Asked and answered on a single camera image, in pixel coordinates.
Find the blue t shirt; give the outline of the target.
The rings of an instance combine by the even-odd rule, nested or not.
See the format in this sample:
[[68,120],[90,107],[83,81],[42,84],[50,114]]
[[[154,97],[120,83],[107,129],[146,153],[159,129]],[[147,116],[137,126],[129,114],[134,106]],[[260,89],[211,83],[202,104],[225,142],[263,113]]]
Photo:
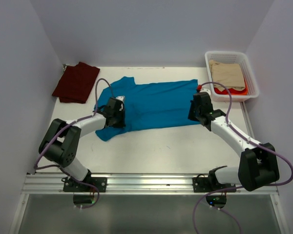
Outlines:
[[125,96],[125,127],[107,127],[95,133],[109,141],[127,132],[193,125],[188,113],[197,86],[196,79],[136,84],[133,77],[123,77],[103,89],[98,105],[106,104],[112,94]]

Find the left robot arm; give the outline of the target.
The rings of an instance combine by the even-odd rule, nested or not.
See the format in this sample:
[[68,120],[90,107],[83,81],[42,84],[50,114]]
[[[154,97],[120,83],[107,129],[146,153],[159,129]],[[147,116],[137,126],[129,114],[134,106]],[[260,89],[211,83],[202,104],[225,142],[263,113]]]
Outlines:
[[80,138],[105,128],[125,127],[125,97],[111,97],[102,108],[73,121],[53,120],[39,146],[40,157],[45,157],[75,179],[80,191],[92,185],[90,171],[77,159]]

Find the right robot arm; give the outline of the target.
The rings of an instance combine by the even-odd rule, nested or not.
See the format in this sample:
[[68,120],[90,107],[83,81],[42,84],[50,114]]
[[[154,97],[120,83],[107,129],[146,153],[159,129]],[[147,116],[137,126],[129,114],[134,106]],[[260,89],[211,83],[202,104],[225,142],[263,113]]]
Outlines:
[[280,179],[275,148],[249,137],[234,124],[229,124],[227,115],[215,110],[207,92],[193,95],[188,114],[189,120],[197,121],[210,132],[221,137],[239,156],[238,167],[220,166],[209,171],[207,177],[198,176],[199,185],[206,184],[212,191],[242,185],[254,191]]

